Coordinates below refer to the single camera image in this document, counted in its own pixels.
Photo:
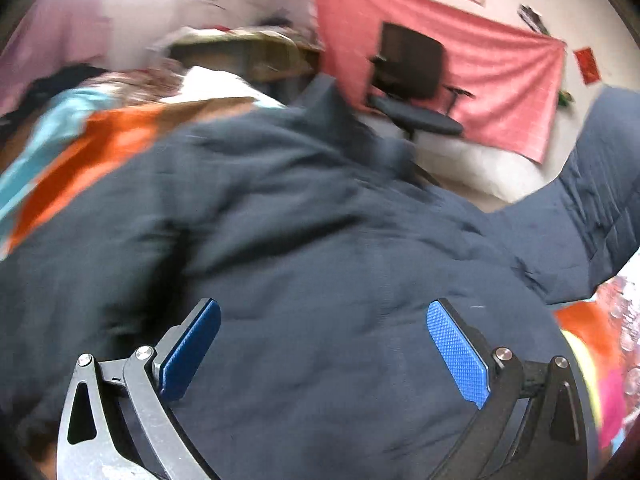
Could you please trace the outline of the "dark navy padded jacket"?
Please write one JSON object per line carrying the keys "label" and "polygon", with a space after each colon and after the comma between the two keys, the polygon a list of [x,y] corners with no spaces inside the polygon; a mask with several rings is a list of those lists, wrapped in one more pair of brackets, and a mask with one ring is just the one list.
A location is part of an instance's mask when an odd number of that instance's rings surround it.
{"label": "dark navy padded jacket", "polygon": [[88,186],[71,152],[1,265],[1,409],[53,444],[81,353],[122,359],[203,298],[221,330],[176,413],[225,479],[422,479],[473,415],[427,335],[449,300],[524,360],[570,351],[554,304],[639,246],[639,96],[605,88],[544,188],[495,212],[416,182],[335,82],[194,122]]}

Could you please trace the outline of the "colourful striped bed blanket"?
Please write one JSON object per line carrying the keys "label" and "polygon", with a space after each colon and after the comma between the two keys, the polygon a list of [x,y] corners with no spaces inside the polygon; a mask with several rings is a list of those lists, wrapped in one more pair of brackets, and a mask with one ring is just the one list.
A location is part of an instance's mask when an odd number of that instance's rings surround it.
{"label": "colourful striped bed blanket", "polygon": [[200,66],[105,73],[56,96],[35,89],[3,129],[2,255],[179,126],[280,105],[239,76]]}

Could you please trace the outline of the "black office chair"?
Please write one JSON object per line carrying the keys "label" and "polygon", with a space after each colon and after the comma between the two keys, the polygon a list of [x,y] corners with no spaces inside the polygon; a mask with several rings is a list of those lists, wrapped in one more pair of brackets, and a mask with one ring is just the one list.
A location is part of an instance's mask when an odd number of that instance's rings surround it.
{"label": "black office chair", "polygon": [[[461,136],[463,126],[451,117],[462,96],[473,93],[442,83],[445,48],[437,40],[408,27],[384,22],[381,25],[378,53],[369,58],[372,73],[364,102],[382,113],[409,141],[418,131]],[[450,93],[444,112],[417,106],[419,101],[436,98],[439,89]]]}

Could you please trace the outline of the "wooden desk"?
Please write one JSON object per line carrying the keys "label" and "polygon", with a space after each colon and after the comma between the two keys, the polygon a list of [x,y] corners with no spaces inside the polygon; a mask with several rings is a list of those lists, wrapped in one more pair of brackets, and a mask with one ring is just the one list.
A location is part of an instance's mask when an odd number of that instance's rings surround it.
{"label": "wooden desk", "polygon": [[224,70],[257,90],[288,104],[320,70],[322,47],[298,30],[283,26],[191,29],[168,47],[185,68]]}

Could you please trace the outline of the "pink curtain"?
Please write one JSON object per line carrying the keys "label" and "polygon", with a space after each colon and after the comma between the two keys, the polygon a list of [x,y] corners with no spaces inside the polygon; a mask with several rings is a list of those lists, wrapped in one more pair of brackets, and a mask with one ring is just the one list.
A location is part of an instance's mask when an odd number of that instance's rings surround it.
{"label": "pink curtain", "polygon": [[111,32],[102,0],[36,0],[1,52],[1,113],[15,110],[33,81],[67,65],[102,62]]}

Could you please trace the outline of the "red checked wall cloth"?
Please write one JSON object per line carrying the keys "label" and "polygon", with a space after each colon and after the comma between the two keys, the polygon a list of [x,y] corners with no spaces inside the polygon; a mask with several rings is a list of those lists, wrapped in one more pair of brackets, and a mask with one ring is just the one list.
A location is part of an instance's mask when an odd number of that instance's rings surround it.
{"label": "red checked wall cloth", "polygon": [[314,4],[322,70],[337,79],[350,104],[364,105],[383,23],[406,26],[442,44],[444,81],[471,92],[452,112],[465,140],[544,160],[563,77],[562,41],[434,0]]}

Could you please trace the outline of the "red paper wall decoration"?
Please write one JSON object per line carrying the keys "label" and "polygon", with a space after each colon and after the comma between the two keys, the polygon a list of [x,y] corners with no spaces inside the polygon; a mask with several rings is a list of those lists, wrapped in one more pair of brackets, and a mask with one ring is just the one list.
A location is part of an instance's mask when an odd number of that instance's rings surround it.
{"label": "red paper wall decoration", "polygon": [[582,81],[586,86],[595,84],[601,80],[601,75],[597,66],[596,58],[590,47],[574,51]]}

